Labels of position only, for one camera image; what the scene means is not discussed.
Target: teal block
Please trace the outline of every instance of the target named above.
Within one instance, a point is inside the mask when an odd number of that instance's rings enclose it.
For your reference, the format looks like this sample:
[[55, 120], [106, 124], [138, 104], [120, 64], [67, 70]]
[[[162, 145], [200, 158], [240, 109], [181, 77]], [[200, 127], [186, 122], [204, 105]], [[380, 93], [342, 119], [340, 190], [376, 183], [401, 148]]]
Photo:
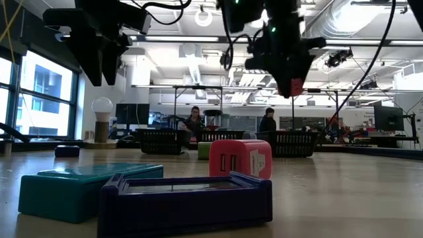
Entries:
[[198, 159], [208, 160], [213, 142], [198, 142]]
[[123, 173], [126, 179], [163, 178], [163, 166], [109, 163], [25, 175], [20, 182], [18, 211], [70, 223], [84, 222], [97, 215], [100, 189], [116, 173]]

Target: red cube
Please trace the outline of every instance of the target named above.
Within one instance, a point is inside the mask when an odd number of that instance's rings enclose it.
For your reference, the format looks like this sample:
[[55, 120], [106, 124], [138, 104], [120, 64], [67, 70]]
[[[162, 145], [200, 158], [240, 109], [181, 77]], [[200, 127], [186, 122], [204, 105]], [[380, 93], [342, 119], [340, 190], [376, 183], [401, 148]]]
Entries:
[[272, 148], [258, 139], [222, 139], [210, 147], [210, 176], [229, 176], [230, 171], [269, 179], [272, 175]]

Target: window frame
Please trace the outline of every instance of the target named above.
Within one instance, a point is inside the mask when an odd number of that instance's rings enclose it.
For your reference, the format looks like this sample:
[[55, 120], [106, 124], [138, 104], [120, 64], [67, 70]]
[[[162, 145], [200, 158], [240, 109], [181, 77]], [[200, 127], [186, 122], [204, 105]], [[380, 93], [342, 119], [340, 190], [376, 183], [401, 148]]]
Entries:
[[[45, 58], [46, 60], [52, 61], [50, 58], [40, 54], [37, 51], [31, 50], [31, 52], [38, 54], [39, 56]], [[36, 91], [31, 91], [28, 89], [22, 89], [20, 87], [20, 77], [21, 77], [21, 69], [22, 69], [22, 62], [23, 56], [20, 56], [19, 63], [14, 64], [12, 62], [11, 66], [11, 79], [9, 84], [0, 83], [0, 88], [6, 89], [9, 91], [9, 98], [7, 101], [7, 112], [6, 112], [6, 125], [11, 126], [12, 128], [16, 128], [17, 123], [17, 114], [18, 109], [24, 110], [23, 106], [20, 107], [19, 103], [19, 95], [31, 95], [34, 97], [38, 97], [40, 99], [51, 100], [54, 102], [64, 103], [69, 105], [69, 118], [68, 118], [68, 125], [67, 125], [67, 136], [39, 136], [40, 138], [54, 138], [54, 139], [74, 139], [75, 138], [75, 123], [76, 123], [76, 113], [77, 113], [77, 94], [78, 94], [78, 84], [79, 84], [79, 72], [69, 69], [68, 67], [64, 66], [61, 63], [56, 61], [52, 61], [72, 72], [72, 82], [71, 82], [71, 98], [70, 100], [63, 100], [58, 97], [53, 97], [50, 95], [46, 95], [43, 93], [39, 93]], [[25, 135], [28, 138], [38, 138], [37, 135]], [[0, 138], [2, 139], [11, 139], [11, 136], [8, 134], [0, 134]]]

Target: black basket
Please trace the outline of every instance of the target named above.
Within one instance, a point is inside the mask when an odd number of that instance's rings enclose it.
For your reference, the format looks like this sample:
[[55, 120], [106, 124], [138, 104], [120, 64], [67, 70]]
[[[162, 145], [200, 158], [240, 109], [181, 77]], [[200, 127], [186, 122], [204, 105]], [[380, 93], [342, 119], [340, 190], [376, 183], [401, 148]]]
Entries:
[[143, 153], [159, 155], [180, 155], [184, 147], [184, 130], [137, 129]]
[[319, 133], [317, 132], [259, 132], [257, 139], [269, 142], [273, 157], [310, 157]]
[[198, 142], [213, 142], [218, 139], [243, 139], [244, 131], [207, 131], [196, 134]]

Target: navy blue tray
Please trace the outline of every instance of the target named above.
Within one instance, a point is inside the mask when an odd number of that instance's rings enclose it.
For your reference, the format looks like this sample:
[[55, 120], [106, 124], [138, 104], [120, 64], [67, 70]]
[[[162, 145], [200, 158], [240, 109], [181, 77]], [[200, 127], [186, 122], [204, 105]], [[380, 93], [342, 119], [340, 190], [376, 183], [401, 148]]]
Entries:
[[99, 238], [162, 237], [272, 221], [272, 182], [229, 177], [123, 179], [101, 189]]

